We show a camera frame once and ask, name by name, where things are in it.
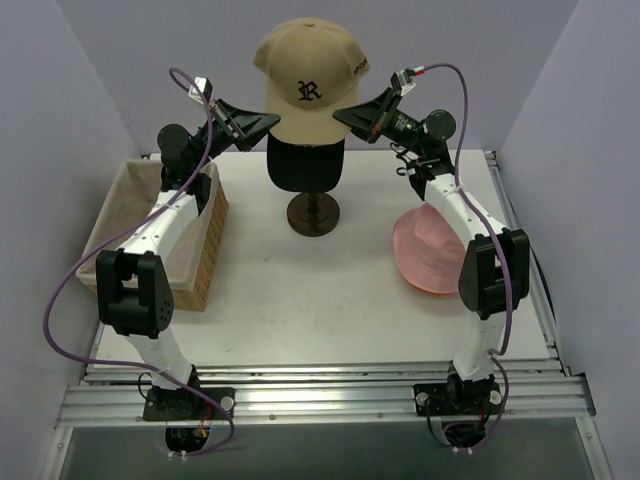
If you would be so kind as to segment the black baseball cap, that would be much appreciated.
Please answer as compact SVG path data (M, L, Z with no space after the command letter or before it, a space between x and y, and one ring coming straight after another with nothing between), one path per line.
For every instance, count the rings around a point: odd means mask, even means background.
M269 135L266 150L268 175L281 190L326 193L339 183L345 141L327 145L294 145Z

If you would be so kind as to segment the beige cap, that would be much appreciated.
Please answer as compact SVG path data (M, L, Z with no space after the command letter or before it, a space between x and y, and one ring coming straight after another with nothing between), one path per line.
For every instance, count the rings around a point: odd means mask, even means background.
M265 110L280 117L270 130L300 146L339 143L349 128L333 117L359 103L370 62L343 26L317 17L286 21L258 46L253 65L265 76Z

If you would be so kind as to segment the pink cap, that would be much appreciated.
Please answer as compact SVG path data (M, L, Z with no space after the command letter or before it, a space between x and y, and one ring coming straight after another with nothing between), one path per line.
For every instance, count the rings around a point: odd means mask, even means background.
M434 295L456 295L465 246L429 204L404 213L395 223L393 250L400 275Z

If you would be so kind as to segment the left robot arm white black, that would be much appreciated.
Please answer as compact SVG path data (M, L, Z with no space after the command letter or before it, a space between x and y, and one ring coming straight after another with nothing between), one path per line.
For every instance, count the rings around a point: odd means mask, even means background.
M213 180L204 166L234 146L251 150L280 117L239 109L223 100L207 107L196 133L179 124L157 135L161 187L144 224L95 260L99 318L125 337L151 373L151 394L179 419L202 405L195 367L182 354L170 323L175 310L165 263L183 232L207 207Z

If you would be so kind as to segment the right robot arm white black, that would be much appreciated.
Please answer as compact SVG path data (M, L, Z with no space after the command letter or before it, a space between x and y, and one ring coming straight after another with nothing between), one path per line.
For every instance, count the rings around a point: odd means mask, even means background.
M421 121L401 112L400 93L388 88L375 99L339 109L334 118L368 143L380 137L403 166L398 175L423 204L438 213L464 248L457 291L468 310L461 347L452 360L458 377L444 388L444 400L455 412L469 411L480 400L475 382L488 379L495 359L509 344L512 316L529 293L530 241L523 230L510 230L492 217L461 183L459 156L448 140L457 132L454 117L434 110Z

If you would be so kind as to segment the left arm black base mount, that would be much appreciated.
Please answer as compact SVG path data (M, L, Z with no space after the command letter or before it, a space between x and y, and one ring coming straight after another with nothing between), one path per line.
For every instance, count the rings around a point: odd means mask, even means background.
M205 387L202 393L232 414L236 390L230 387ZM164 390L153 386L146 393L142 418L151 422L224 420L224 415L204 399L184 389Z

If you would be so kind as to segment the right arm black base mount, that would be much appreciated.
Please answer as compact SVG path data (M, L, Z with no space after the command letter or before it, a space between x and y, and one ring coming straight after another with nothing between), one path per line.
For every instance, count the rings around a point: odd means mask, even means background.
M484 419L496 415L503 395L495 377L461 380L457 374L446 381L412 386L416 414L422 417L466 416Z

